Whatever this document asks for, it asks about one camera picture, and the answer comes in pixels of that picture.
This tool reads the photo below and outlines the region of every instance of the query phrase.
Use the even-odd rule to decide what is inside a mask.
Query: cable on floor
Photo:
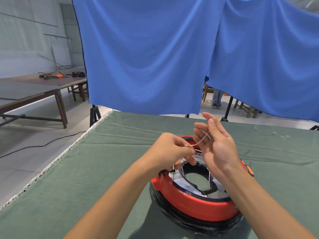
[[[68,135],[68,136],[64,136],[64,137],[60,137],[60,138],[56,138],[56,139],[54,139],[54,140],[48,142],[48,143],[45,144],[45,145],[28,146],[28,147],[25,147],[25,148],[20,148],[20,149],[18,149],[18,150],[16,150],[16,151],[13,151],[13,152],[10,152],[10,153],[8,153],[8,154],[6,154],[6,155],[3,155],[3,156],[1,156],[0,158],[6,157],[6,156],[8,156],[8,155],[10,155],[10,154],[16,153],[16,152],[21,151],[21,150],[26,149],[26,148],[41,148],[41,147],[45,147],[46,145],[48,145],[48,144],[50,144],[50,143],[52,143],[52,142],[54,142],[54,141],[56,141],[56,140],[59,140],[59,139],[62,139],[62,138],[67,138],[67,137],[72,137],[72,136],[78,135],[79,133],[81,133],[81,132],[78,132],[78,133],[72,134],[72,135]]]

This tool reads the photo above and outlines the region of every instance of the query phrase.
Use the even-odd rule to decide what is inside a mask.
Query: gray floor
[[[61,123],[36,120],[20,119],[7,124],[0,127],[0,157],[26,146],[44,145],[56,138],[86,131],[89,128],[91,105],[87,101],[82,102],[78,95],[78,100],[75,102],[67,90],[62,91],[62,96],[69,121],[67,129],[63,129]],[[215,110],[210,107],[211,98],[212,94],[209,93],[206,101],[201,104],[200,114],[191,114],[190,117],[203,119],[201,114],[203,112],[209,112],[221,118],[225,114],[229,96],[223,96],[221,110]],[[110,108],[100,107],[101,115],[104,115],[110,110]],[[45,100],[17,109],[10,112],[10,114],[26,114],[52,118],[59,116],[54,97],[49,97]],[[301,129],[309,129],[316,124],[311,121],[278,118],[264,113],[259,114],[256,119],[246,118],[246,115],[244,111],[238,108],[232,108],[229,113],[229,121]],[[42,148],[27,148],[0,158],[0,207],[16,195],[33,177],[40,173],[67,147],[77,140],[81,134],[82,133],[62,138]]]

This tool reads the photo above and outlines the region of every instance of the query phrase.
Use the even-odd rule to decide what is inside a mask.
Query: left hand
[[[140,159],[151,165],[155,177],[163,169],[171,171],[173,165],[175,169],[180,169],[182,158],[185,158],[191,165],[196,165],[194,154],[194,148],[186,140],[165,132]]]

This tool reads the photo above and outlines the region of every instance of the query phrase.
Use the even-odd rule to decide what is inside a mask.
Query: white wall
[[[52,72],[55,70],[54,63],[41,57],[47,57],[52,60],[52,55],[49,47],[49,42],[47,36],[43,35],[51,34],[65,37],[65,29],[62,21],[62,14],[60,10],[59,3],[72,3],[71,0],[27,0],[29,6],[32,10],[33,19],[38,22],[55,25],[58,27],[53,27],[45,24],[39,24],[31,21],[26,21],[14,17],[8,17],[0,14],[0,39],[1,33],[4,34],[6,31],[6,26],[1,26],[1,20],[6,18],[7,22],[11,22],[12,25],[24,25],[25,33],[20,32],[18,35],[23,36],[23,39],[30,39],[34,41],[34,46],[27,48],[17,48],[12,50],[12,48],[1,47],[0,45],[0,78],[17,76],[24,74],[31,74],[37,72]],[[13,5],[18,5],[19,0],[15,0]],[[19,16],[17,10],[12,13],[12,15]],[[69,54],[66,40],[51,38],[54,45],[54,53],[56,56],[56,61],[62,65],[67,65],[69,61]]]

